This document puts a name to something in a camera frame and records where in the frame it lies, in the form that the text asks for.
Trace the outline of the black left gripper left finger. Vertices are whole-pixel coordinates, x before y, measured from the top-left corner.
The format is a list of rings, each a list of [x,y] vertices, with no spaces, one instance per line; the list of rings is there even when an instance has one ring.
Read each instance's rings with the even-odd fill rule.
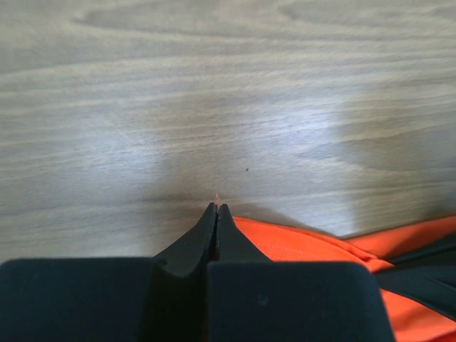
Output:
[[[217,206],[155,256],[1,265],[3,341],[200,341]]]

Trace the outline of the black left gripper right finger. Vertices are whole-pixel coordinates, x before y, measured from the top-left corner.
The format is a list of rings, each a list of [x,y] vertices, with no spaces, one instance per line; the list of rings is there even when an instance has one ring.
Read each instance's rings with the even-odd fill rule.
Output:
[[[208,341],[394,341],[378,285],[350,262],[273,262],[219,208]]]

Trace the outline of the orange t shirt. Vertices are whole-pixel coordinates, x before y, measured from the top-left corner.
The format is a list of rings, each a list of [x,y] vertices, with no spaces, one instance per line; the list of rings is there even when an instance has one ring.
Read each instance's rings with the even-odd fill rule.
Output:
[[[247,259],[241,250],[245,244],[268,261],[348,261],[360,264],[370,272],[392,267],[393,257],[428,247],[455,232],[455,218],[446,217],[406,227],[387,229],[362,237],[340,240],[325,234],[292,227],[233,217],[227,205],[219,208],[217,233],[234,232],[240,242],[223,239],[219,247],[225,252]],[[413,299],[392,291],[382,291],[393,332],[397,341],[454,341],[455,322]]]

